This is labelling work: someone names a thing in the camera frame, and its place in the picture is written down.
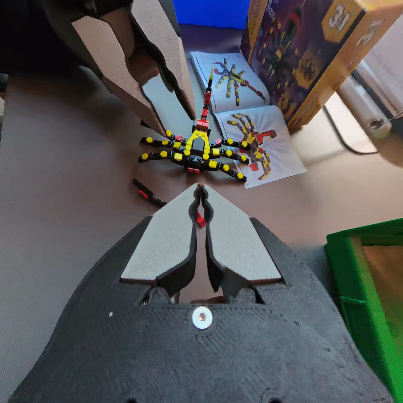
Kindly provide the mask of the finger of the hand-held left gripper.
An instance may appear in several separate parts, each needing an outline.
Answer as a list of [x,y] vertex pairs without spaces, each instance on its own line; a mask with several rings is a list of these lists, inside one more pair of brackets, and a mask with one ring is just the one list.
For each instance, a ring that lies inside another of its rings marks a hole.
[[195,120],[194,94],[173,2],[134,0],[130,13],[167,88],[175,93],[188,117]]
[[99,68],[101,81],[126,107],[158,134],[165,136],[163,124],[143,86],[159,75],[157,64],[140,47],[128,12],[119,8],[97,19],[82,17],[72,26]]

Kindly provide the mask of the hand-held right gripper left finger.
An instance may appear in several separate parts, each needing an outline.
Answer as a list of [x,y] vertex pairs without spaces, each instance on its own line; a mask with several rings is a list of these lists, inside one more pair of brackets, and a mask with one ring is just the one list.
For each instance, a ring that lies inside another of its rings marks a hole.
[[196,219],[200,186],[193,184],[146,220],[120,279],[165,289],[175,295],[195,274]]

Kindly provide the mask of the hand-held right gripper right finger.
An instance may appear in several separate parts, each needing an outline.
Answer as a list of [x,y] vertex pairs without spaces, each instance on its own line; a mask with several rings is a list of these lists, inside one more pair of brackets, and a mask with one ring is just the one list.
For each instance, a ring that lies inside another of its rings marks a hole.
[[282,276],[251,217],[207,185],[201,185],[201,202],[213,290],[238,293],[242,288],[280,282]]

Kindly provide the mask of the black red lego claw arm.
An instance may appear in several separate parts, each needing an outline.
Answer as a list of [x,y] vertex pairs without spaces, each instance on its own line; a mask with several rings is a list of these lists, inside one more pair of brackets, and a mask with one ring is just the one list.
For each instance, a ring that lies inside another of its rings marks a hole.
[[148,200],[150,203],[157,205],[160,208],[164,207],[167,204],[166,201],[162,201],[160,199],[155,198],[154,193],[150,189],[148,189],[145,185],[143,185],[141,182],[139,182],[136,178],[132,179],[132,183],[137,188],[138,193],[143,198]]

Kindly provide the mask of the black yellow lego scorpion model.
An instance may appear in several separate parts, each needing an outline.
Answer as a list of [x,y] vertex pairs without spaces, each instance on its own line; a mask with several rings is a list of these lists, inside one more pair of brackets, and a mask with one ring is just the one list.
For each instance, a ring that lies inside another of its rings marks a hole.
[[221,162],[221,158],[232,159],[241,164],[249,164],[249,159],[245,154],[235,154],[231,149],[222,149],[222,146],[225,145],[247,151],[250,149],[249,143],[245,140],[241,142],[234,141],[231,138],[227,140],[216,139],[214,141],[209,139],[211,128],[207,116],[212,95],[212,80],[213,68],[205,91],[201,117],[194,122],[191,136],[187,139],[180,135],[174,135],[170,130],[167,130],[166,138],[161,141],[152,137],[143,137],[141,139],[142,144],[163,148],[163,150],[143,153],[138,158],[139,164],[152,160],[168,160],[183,167],[190,174],[219,170],[241,183],[246,183],[246,176],[231,169],[228,164]]

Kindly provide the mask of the lego instruction booklet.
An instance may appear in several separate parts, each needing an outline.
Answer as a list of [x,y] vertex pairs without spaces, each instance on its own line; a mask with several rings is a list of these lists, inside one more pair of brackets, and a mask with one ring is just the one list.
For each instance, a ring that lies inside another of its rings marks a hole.
[[205,89],[212,79],[210,109],[221,131],[226,158],[237,156],[235,173],[251,189],[306,170],[285,119],[241,53],[190,52]]

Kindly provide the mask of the lego set box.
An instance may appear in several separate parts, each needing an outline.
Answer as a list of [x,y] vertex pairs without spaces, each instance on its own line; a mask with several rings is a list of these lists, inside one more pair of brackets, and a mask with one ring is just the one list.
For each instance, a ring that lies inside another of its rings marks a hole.
[[251,0],[240,50],[287,126],[300,128],[402,11],[401,0]]

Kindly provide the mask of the blue plastic bin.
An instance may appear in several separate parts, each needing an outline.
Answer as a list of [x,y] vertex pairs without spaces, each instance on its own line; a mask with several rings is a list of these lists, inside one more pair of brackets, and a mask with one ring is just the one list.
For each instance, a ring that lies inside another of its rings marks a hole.
[[243,30],[249,0],[174,0],[179,24]]

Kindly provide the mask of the green plastic bin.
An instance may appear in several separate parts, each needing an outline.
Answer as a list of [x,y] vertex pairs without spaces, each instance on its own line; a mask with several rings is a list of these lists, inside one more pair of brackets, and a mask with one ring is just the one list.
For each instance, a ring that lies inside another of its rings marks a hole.
[[402,233],[395,219],[329,234],[325,244],[345,324],[395,402],[403,397]]

